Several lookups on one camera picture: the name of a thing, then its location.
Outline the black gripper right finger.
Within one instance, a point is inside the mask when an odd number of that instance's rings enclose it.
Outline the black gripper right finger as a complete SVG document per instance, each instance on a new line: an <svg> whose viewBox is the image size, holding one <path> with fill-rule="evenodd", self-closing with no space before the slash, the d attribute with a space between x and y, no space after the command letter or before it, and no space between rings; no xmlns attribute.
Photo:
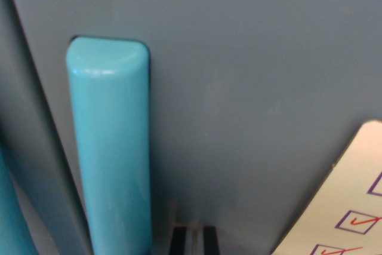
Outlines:
<svg viewBox="0 0 382 255"><path fill-rule="evenodd" d="M196 255L219 255L217 230L215 226L204 226L196 231L196 242L194 243L194 254Z"/></svg>

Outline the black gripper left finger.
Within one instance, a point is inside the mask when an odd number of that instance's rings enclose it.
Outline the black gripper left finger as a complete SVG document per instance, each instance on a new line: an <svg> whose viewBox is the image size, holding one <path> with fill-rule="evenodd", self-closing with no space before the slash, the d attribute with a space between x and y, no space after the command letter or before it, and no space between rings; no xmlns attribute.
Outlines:
<svg viewBox="0 0 382 255"><path fill-rule="evenodd" d="M173 229L169 255L193 254L193 231L186 226L177 226Z"/></svg>

